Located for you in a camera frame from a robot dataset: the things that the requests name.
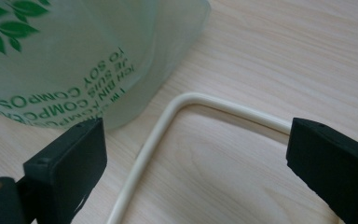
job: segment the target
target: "light wood surface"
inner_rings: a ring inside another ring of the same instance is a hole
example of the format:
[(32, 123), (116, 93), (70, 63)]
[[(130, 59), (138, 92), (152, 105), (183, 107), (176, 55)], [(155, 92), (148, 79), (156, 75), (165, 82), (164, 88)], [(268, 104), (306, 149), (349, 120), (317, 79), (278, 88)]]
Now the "light wood surface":
[[(358, 1), (211, 0), (200, 38), (145, 111), (106, 132), (108, 165), (74, 223), (104, 223), (167, 103), (200, 91), (358, 141)], [(0, 117), (0, 176), (62, 130)], [(338, 223), (286, 167), (288, 136), (202, 106), (182, 110), (157, 148), (125, 223)]]

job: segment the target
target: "wood grain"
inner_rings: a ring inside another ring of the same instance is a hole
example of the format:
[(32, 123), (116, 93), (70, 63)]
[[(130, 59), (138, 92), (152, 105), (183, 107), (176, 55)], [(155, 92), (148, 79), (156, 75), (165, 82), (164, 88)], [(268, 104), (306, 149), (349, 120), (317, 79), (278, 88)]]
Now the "wood grain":
[[(106, 131), (109, 162), (74, 223), (104, 223), (166, 104), (200, 91), (325, 123), (358, 141), (358, 1), (211, 0), (200, 38), (145, 111)], [(0, 175), (62, 130), (0, 116)], [(179, 113), (151, 161), (126, 223), (338, 223), (285, 165), (287, 136), (224, 113)]]

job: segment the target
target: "compostable bag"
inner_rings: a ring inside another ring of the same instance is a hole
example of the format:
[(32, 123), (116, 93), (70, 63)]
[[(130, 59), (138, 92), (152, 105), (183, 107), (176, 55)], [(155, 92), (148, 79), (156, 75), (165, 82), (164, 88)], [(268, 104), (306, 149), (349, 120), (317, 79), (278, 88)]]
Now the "compostable bag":
[(206, 0), (0, 1), (0, 114), (67, 128), (137, 116), (195, 40)]

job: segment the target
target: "table surface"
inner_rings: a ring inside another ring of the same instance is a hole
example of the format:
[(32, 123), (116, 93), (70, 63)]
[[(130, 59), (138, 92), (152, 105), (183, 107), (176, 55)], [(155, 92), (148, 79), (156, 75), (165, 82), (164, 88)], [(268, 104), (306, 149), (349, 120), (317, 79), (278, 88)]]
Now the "table surface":
[[(164, 107), (199, 91), (358, 141), (358, 0), (211, 0), (205, 29), (132, 122), (106, 131), (108, 164), (74, 223), (104, 223)], [(62, 130), (0, 117), (0, 176)], [(125, 223), (338, 223), (286, 166), (288, 136), (199, 105), (181, 110)]]

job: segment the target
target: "white cable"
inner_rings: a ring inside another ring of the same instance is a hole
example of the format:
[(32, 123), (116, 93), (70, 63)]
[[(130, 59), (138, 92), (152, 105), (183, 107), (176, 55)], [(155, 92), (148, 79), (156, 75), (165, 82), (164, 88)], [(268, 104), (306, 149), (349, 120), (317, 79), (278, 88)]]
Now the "white cable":
[(196, 92), (179, 95), (165, 108), (152, 133), (147, 138), (121, 192), (118, 194), (116, 204), (106, 224), (121, 223), (121, 219), (130, 203), (132, 194), (135, 192), (136, 186), (153, 155), (154, 149), (176, 113), (187, 105), (205, 105), (243, 119), (248, 119), (280, 133), (290, 134), (290, 122), (278, 119), (261, 111)]

